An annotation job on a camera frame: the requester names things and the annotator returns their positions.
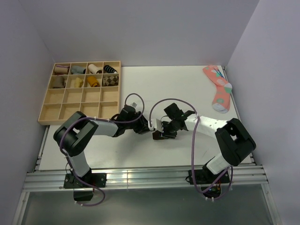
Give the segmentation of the brown sock with striped cuff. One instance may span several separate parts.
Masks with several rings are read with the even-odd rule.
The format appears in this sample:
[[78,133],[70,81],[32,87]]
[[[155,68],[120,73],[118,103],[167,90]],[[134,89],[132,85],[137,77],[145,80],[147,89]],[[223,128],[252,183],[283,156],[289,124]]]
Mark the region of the brown sock with striped cuff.
[[156,141],[163,140],[164,139],[163,133],[161,133],[159,131],[155,131],[152,133],[152,138],[153,138],[153,140],[156,140]]

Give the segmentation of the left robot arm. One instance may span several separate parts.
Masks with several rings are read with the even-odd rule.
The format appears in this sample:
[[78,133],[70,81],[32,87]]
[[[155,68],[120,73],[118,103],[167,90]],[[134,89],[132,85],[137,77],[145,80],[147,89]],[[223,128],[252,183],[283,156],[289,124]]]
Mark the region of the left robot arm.
[[71,168],[76,173],[76,184],[86,187],[96,183],[84,154],[90,139],[94,135],[118,137],[126,130],[133,130],[140,135],[149,132],[148,121],[142,112],[137,112],[130,105],[124,106],[121,112],[112,116],[108,122],[88,118],[84,113],[77,111],[55,131],[53,139],[71,162]]

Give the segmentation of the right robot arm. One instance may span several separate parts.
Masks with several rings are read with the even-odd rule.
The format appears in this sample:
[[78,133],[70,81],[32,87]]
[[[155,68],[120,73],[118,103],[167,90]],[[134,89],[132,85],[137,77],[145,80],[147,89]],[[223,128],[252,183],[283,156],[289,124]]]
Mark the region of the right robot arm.
[[158,133],[160,140],[174,139],[179,130],[185,130],[193,131],[193,137],[196,133],[201,133],[215,138],[218,143],[220,153],[210,159],[202,169],[195,170],[197,184],[214,182],[225,169],[238,166],[256,149],[255,141],[237,118],[226,121],[199,116],[191,110],[183,112],[175,103],[164,111],[170,121],[162,122],[162,131]]

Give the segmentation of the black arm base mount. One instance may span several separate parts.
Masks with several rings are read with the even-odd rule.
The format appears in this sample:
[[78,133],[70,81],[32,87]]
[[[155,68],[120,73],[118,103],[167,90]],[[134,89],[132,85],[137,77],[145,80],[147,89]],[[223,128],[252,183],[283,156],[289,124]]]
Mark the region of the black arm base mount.
[[[195,181],[197,185],[203,185],[207,184],[210,185],[213,183],[217,177],[221,174],[222,172],[218,174],[212,174],[210,171],[206,171],[203,169],[196,169],[195,170]],[[192,180],[192,171],[188,171],[188,176],[185,178],[186,182],[188,182],[190,185],[193,185],[193,180]],[[229,178],[229,173],[226,172],[221,178],[217,180],[217,182],[223,184],[223,183],[229,183],[230,178]]]

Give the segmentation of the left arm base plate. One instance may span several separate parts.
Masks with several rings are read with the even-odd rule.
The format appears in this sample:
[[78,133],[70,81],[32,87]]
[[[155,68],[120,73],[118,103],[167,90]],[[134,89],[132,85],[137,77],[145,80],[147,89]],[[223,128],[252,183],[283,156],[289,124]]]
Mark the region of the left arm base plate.
[[65,176],[64,189],[78,189],[78,188],[89,188],[85,183],[98,188],[104,188],[106,185],[106,173],[91,173],[80,178],[84,183],[79,181],[72,173],[68,173]]

